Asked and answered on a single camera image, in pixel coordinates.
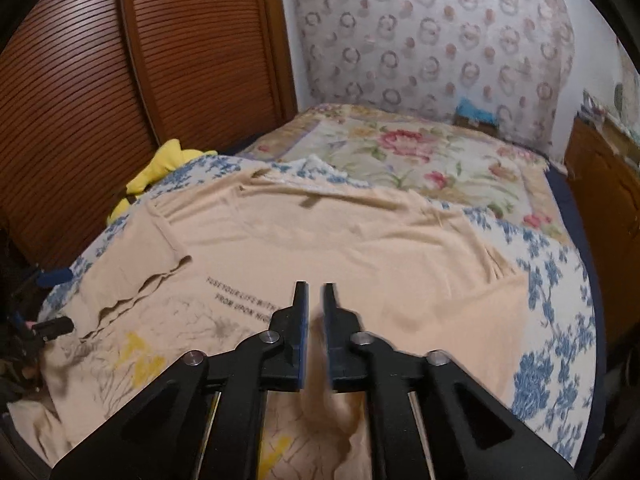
silver screw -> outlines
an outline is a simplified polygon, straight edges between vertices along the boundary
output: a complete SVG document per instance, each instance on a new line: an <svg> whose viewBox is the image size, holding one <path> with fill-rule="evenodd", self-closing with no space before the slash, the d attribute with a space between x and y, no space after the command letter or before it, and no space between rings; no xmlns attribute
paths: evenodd
<svg viewBox="0 0 640 480"><path fill-rule="evenodd" d="M351 342L358 346L370 345L373 343L373 336L369 332L356 332L351 334Z"/></svg>
<svg viewBox="0 0 640 480"><path fill-rule="evenodd" d="M260 341L263 343L273 344L278 339L280 339L280 334L275 330L265 330L264 332L260 332Z"/></svg>
<svg viewBox="0 0 640 480"><path fill-rule="evenodd" d="M197 366L204 361L204 354L200 350L189 350L182 356L182 362L189 366Z"/></svg>
<svg viewBox="0 0 640 480"><path fill-rule="evenodd" d="M434 366L442 366L451 361L451 357L444 350L432 350L427 354L427 361Z"/></svg>

navy blue mattress edge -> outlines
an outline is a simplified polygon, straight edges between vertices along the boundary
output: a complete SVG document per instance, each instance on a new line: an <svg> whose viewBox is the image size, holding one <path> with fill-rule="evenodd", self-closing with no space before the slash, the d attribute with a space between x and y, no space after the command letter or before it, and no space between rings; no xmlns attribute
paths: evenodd
<svg viewBox="0 0 640 480"><path fill-rule="evenodd" d="M591 297L593 298L593 310L596 318L596 377L593 387L593 399L591 401L591 413L587 428L585 429L582 447L575 463L575 473L579 479L585 479L589 475L593 460L598 447L600 434L604 425L604 414L606 399L604 394L604 375L607 369L607 353L604 330L604 310L602 297L600 295L600 285L596 273L591 249L584 233L582 218L575 203L574 195L569 188L566 178L553 165L545 173L549 187L558 203L558 209L562 215L562 222L566 227L571 240L580 253L584 262L589 283L591 285Z"/></svg>

blue object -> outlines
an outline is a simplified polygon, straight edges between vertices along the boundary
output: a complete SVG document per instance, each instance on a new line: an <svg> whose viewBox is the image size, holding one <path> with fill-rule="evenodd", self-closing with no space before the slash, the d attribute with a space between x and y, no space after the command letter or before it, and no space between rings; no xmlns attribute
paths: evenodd
<svg viewBox="0 0 640 480"><path fill-rule="evenodd" d="M467 98L463 98L460 101L458 108L456 108L456 114L473 121L478 121L479 123L489 123L493 126L498 126L498 119L491 112L476 108Z"/></svg>
<svg viewBox="0 0 640 480"><path fill-rule="evenodd" d="M580 448L578 460L575 462L575 473L579 479L587 478L598 447L598 440L604 425L606 399L604 395L604 375L607 367L606 342L604 332L604 309L600 295L600 285L596 273L593 257L587 236L582 225L582 218L575 203L571 188L565 177L551 164L545 173L549 187L558 203L558 209L562 215L562 222L566 227L571 240L580 253L584 268L589 276L591 285L591 297L593 298L593 313L596 318L596 377L593 385L593 400L591 401L591 413L584 433L584 440Z"/></svg>
<svg viewBox="0 0 640 480"><path fill-rule="evenodd" d="M53 288L60 283L70 282L74 274L68 267L66 269L56 269L51 272L41 272L36 278L36 285L40 288Z"/></svg>

white curtain with circles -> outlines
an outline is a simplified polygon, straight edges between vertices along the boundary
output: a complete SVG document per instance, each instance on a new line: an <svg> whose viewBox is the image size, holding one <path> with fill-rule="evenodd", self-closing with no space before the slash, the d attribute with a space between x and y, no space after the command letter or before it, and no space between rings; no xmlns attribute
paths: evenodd
<svg viewBox="0 0 640 480"><path fill-rule="evenodd" d="M449 121L468 98L504 137L548 150L574 54L564 0L295 2L318 102Z"/></svg>

bed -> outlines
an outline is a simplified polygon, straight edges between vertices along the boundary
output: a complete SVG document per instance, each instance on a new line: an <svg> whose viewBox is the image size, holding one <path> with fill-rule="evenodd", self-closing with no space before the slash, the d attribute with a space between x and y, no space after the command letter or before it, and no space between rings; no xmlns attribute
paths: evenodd
<svg viewBox="0 0 640 480"><path fill-rule="evenodd" d="M471 130L338 105L312 108L239 155L201 156L144 194L74 262L73 280L52 291L40 320L68 301L141 202L252 159L308 179L415 189L442 208L462 202L478 234L529 273L526 337L507 404L587 476L604 416L602 307L571 192L543 157Z"/></svg>

